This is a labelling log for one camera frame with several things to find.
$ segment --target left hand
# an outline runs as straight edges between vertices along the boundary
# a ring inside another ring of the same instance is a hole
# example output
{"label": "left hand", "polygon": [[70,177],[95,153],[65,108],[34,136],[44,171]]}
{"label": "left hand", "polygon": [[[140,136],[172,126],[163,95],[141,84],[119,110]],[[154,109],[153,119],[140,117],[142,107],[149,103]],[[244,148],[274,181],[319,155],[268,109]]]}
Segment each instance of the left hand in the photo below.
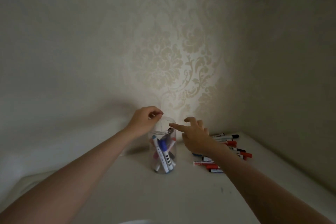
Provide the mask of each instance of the left hand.
{"label": "left hand", "polygon": [[131,132],[135,137],[142,136],[154,127],[162,115],[163,112],[155,106],[142,107],[135,111],[124,129]]}

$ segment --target white table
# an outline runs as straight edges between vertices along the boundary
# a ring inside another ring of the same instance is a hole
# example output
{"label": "white table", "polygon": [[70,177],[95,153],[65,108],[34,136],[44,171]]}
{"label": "white table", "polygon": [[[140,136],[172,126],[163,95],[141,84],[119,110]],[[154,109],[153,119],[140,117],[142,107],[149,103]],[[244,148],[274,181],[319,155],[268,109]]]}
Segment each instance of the white table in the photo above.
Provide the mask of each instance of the white table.
{"label": "white table", "polygon": [[[238,133],[238,147],[253,154],[248,162],[336,222],[336,197],[250,137]],[[259,223],[225,174],[193,166],[193,156],[177,146],[177,165],[168,175],[149,168],[149,153],[117,159],[74,224],[152,219],[167,223]]]}

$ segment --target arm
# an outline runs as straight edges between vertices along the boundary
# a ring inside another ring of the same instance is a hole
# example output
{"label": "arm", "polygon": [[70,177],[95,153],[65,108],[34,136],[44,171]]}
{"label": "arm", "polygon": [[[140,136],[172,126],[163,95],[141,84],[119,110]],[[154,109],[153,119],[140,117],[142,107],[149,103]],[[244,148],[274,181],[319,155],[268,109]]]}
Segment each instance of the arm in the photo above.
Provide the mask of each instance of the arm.
{"label": "arm", "polygon": [[49,176],[6,208],[0,213],[0,223],[69,223],[122,150],[135,138],[149,132],[162,114],[154,106],[137,110],[126,128]]}
{"label": "arm", "polygon": [[224,144],[213,140],[201,120],[184,120],[191,126],[170,124],[182,131],[186,147],[212,158],[232,181],[261,223],[332,223],[267,176],[241,161]]}

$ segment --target right hand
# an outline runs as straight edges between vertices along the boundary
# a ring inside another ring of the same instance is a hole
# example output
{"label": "right hand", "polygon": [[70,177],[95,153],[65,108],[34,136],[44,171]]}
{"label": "right hand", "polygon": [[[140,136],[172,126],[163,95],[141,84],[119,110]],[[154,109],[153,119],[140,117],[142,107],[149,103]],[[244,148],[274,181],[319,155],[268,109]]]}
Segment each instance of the right hand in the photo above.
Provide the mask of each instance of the right hand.
{"label": "right hand", "polygon": [[190,122],[190,126],[175,123],[170,123],[169,125],[183,132],[182,138],[188,150],[192,153],[207,154],[208,150],[216,141],[209,136],[208,129],[203,126],[203,121],[196,120],[195,117],[187,117],[184,122]]}

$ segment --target wall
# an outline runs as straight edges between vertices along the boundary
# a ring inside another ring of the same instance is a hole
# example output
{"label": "wall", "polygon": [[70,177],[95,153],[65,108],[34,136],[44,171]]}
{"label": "wall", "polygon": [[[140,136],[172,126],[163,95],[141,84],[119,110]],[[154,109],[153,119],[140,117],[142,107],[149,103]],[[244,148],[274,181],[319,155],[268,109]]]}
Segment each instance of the wall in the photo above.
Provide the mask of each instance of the wall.
{"label": "wall", "polygon": [[[122,129],[136,108],[236,130],[232,57],[256,0],[1,0],[0,199]],[[128,150],[147,145],[138,139]]]}
{"label": "wall", "polygon": [[267,0],[235,59],[246,71],[242,129],[334,192],[335,14],[336,0]]}

